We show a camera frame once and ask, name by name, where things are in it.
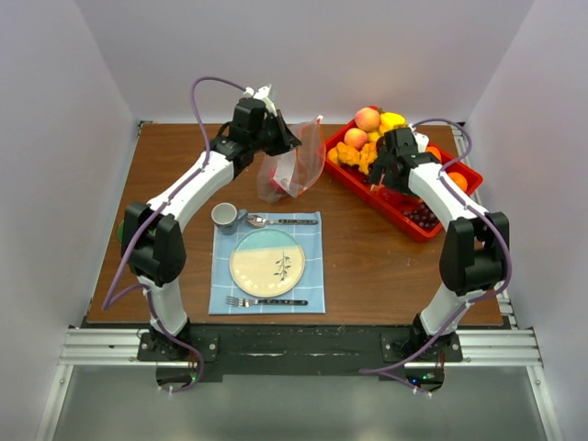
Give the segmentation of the clear zip top bag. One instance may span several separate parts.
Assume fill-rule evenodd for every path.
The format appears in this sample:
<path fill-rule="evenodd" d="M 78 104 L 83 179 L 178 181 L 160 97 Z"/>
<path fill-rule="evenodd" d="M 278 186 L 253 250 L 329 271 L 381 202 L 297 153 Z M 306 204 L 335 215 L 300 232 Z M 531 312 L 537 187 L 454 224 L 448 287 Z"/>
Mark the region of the clear zip top bag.
<path fill-rule="evenodd" d="M 290 195 L 276 192 L 270 184 L 275 168 L 295 169 L 299 175 L 299 198 L 309 190 L 321 176 L 326 159 L 325 138 L 322 133 L 323 115 L 315 119 L 289 126 L 292 133 L 301 140 L 297 149 L 277 156 L 266 156 L 256 177 L 257 196 L 264 202 L 276 203 Z"/>

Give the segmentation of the red apple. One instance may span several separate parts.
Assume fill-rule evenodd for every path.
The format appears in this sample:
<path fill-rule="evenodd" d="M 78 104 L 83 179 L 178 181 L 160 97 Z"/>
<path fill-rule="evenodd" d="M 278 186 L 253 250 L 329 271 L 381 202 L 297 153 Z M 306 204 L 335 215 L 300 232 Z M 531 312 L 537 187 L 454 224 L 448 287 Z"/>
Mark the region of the red apple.
<path fill-rule="evenodd" d="M 278 169 L 272 171 L 270 184 L 276 192 L 296 197 L 299 194 L 299 175 L 295 169 Z"/>

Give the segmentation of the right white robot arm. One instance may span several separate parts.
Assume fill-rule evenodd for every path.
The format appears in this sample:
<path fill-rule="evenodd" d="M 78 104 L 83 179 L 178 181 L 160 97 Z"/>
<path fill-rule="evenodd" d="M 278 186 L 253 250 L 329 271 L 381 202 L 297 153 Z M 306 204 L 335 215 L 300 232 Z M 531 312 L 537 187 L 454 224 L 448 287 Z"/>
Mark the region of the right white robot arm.
<path fill-rule="evenodd" d="M 512 276 L 509 220 L 462 191 L 440 161 L 419 146 L 412 128 L 387 131 L 377 149 L 370 182 L 421 199 L 446 232 L 439 261 L 441 285 L 415 316 L 405 346 L 410 361 L 428 361 L 471 306 L 506 288 Z"/>

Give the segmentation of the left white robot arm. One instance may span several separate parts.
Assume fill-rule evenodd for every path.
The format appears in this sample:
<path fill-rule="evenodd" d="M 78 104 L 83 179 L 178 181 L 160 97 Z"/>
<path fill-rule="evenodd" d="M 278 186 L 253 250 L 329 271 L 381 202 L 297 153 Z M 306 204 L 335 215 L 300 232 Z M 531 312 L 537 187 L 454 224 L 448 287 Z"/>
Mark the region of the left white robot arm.
<path fill-rule="evenodd" d="M 121 257 L 148 301 L 149 335 L 168 359 L 197 357 L 179 287 L 187 260 L 185 227 L 257 153 L 276 156 L 300 144 L 270 98 L 260 94 L 243 97 L 232 119 L 178 180 L 149 202 L 133 202 L 125 209 Z"/>

